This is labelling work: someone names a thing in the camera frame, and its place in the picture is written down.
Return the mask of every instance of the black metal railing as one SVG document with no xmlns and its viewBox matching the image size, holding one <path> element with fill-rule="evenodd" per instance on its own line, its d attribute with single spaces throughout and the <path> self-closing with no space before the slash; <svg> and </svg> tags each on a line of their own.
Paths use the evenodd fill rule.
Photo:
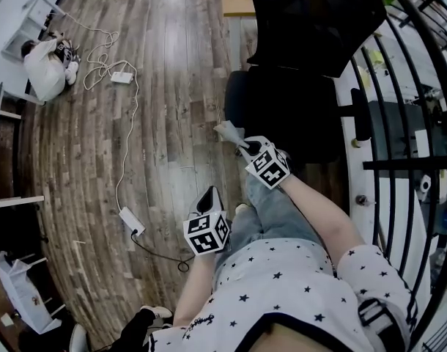
<svg viewBox="0 0 447 352">
<path fill-rule="evenodd" d="M 418 11 L 424 16 L 441 49 L 447 49 L 447 4 L 443 0 L 419 1 L 421 3 L 417 6 Z M 392 9 L 387 9 L 388 14 L 401 21 L 399 27 L 413 26 L 408 12 L 399 2 L 395 1 L 389 7 Z"/>
<path fill-rule="evenodd" d="M 424 20 L 423 15 L 421 14 L 418 7 L 416 7 L 410 0 L 397 0 L 401 5 L 402 9 L 407 13 L 408 19 L 410 20 L 410 24 L 415 28 L 418 35 L 420 36 L 425 49 L 427 50 L 430 60 L 432 62 L 433 68 L 437 74 L 437 79 L 440 83 L 440 88 L 443 93 L 443 98 L 445 99 L 447 106 L 447 63 L 445 58 L 443 57 L 442 51 L 440 49 L 439 44 L 437 43 L 437 38 L 433 35 L 429 24 Z M 374 65 L 369 57 L 369 52 L 366 48 L 361 49 L 361 53 L 363 55 L 363 59 L 365 60 L 366 67 L 368 68 L 368 73 L 372 79 L 373 87 L 375 94 L 377 96 L 378 107 L 380 111 L 381 123 L 383 124 L 383 132 L 381 132 L 381 136 L 379 137 L 377 131 L 377 137 L 374 136 L 374 129 L 372 129 L 372 161 L 364 162 L 363 168 L 366 170 L 373 170 L 374 174 L 374 231 L 372 236 L 373 244 L 378 244 L 378 234 L 380 232 L 380 174 L 382 177 L 389 177 L 390 183 L 390 215 L 388 218 L 388 240 L 383 247 L 384 254 L 387 258 L 390 257 L 392 246 L 394 244 L 394 227 L 395 227 L 395 203 L 396 203 L 396 174 L 398 172 L 406 172 L 406 175 L 402 174 L 402 177 L 406 177 L 409 181 L 409 186 L 407 189 L 408 197 L 408 209 L 407 209 L 407 223 L 406 223 L 406 232 L 404 239 L 404 247 L 402 248 L 402 257 L 399 264 L 399 273 L 401 275 L 404 274 L 404 269 L 406 268 L 408 254 L 410 251 L 410 242 L 413 234 L 413 219 L 415 213 L 415 174 L 420 172 L 421 174 L 425 174 L 430 176 L 430 189 L 428 193 L 429 200 L 429 208 L 428 208 L 428 218 L 426 222 L 426 238 L 424 246 L 421 247 L 423 249 L 422 257 L 420 260 L 420 264 L 417 271 L 417 277 L 415 278 L 413 285 L 413 298 L 418 293 L 419 286 L 424 278 L 424 275 L 429 275 L 426 273 L 426 264 L 429 259 L 429 250 L 432 242 L 432 238 L 435 231 L 435 222 L 437 215 L 437 204 L 439 197 L 439 174 L 438 172 L 442 169 L 447 169 L 447 155 L 435 155 L 437 152 L 437 142 L 434 142 L 432 136 L 432 117 L 427 107 L 426 102 L 426 93 L 424 91 L 424 85 L 421 83 L 421 79 L 419 77 L 418 71 L 414 64 L 413 58 L 411 57 L 410 52 L 407 49 L 406 44 L 401 36 L 401 29 L 399 29 L 396 24 L 387 17 L 388 25 L 390 26 L 394 38 L 396 39 L 402 54 L 404 55 L 404 59 L 409 68 L 410 76 L 412 77 L 413 83 L 415 84 L 415 88 L 417 90 L 417 99 L 414 101 L 416 106 L 420 106 L 418 109 L 422 114 L 423 122 L 421 123 L 426 131 L 427 135 L 427 144 L 429 147 L 429 156 L 425 158 L 418 158 L 415 155 L 415 152 L 412 149 L 411 145 L 411 130 L 410 130 L 410 121 L 408 120 L 406 107 L 409 107 L 404 102 L 404 98 L 402 96 L 401 85 L 399 84 L 399 80 L 396 77 L 396 71 L 392 64 L 391 58 L 388 55 L 388 51 L 383 43 L 383 38 L 379 35 L 374 34 L 374 43 L 379 48 L 380 53 L 385 62 L 385 71 L 388 74 L 389 79 L 391 81 L 394 94 L 395 94 L 395 102 L 397 102 L 397 108 L 399 112 L 399 123 L 398 126 L 394 126 L 390 121 L 390 116 L 385 111 L 385 98 L 383 97 L 383 92 L 380 87 L 380 82 L 377 77 L 376 71 L 374 69 Z M 358 80 L 359 89 L 365 97 L 365 103 L 369 101 L 366 98 L 366 90 L 363 85 L 363 81 L 361 75 L 358 71 L 357 62 L 352 58 L 352 66 L 354 69 L 354 73 Z M 373 126 L 372 116 L 369 117 L 370 122 Z M 395 156 L 392 149 L 392 129 L 395 131 L 399 131 L 402 133 L 404 137 L 404 145 L 405 151 L 403 157 L 397 158 Z M 376 139 L 384 139 L 386 146 L 386 159 L 379 159 L 377 152 L 377 144 Z M 441 268 L 440 274 L 438 275 L 437 281 L 434 283 L 432 296 L 426 305 L 426 309 L 418 321 L 415 330 L 412 334 L 411 339 L 411 348 L 415 346 L 422 334 L 426 330 L 429 325 L 432 317 L 437 311 L 437 308 L 443 298 L 443 295 L 447 289 L 447 250 L 445 255 L 445 260 L 443 266 Z"/>
<path fill-rule="evenodd" d="M 429 340 L 422 345 L 423 352 L 441 352 L 447 346 L 447 320 L 433 334 Z"/>
</svg>

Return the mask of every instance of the chair backrest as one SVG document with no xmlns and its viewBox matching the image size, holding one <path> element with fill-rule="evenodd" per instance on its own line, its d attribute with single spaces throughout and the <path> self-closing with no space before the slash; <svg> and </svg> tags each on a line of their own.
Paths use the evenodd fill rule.
<svg viewBox="0 0 447 352">
<path fill-rule="evenodd" d="M 74 326 L 72 336 L 70 337 L 69 352 L 89 352 L 86 331 L 78 323 Z"/>
<path fill-rule="evenodd" d="M 383 0 L 253 0 L 258 44 L 248 62 L 339 77 L 385 20 Z"/>
</svg>

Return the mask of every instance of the chair seat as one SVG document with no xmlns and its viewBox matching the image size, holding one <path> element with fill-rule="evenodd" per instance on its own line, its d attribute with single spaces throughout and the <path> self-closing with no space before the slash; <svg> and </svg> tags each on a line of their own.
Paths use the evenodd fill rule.
<svg viewBox="0 0 447 352">
<path fill-rule="evenodd" d="M 336 88 L 330 78 L 300 70 L 253 66 L 233 72 L 225 113 L 245 136 L 265 136 L 295 168 L 335 161 L 344 149 Z"/>
</svg>

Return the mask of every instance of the black chair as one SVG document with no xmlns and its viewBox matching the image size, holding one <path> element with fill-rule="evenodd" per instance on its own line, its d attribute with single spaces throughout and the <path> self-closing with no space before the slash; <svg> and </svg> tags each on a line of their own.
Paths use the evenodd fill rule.
<svg viewBox="0 0 447 352">
<path fill-rule="evenodd" d="M 339 117 L 346 113 L 339 111 L 330 77 L 342 74 L 383 22 L 382 0 L 253 2 L 258 45 L 248 63 L 254 66 L 231 73 L 226 119 L 245 128 L 246 137 L 266 136 L 290 154 L 296 169 L 336 160 L 344 147 Z M 366 112 L 350 111 L 358 120 L 368 118 Z"/>
</svg>

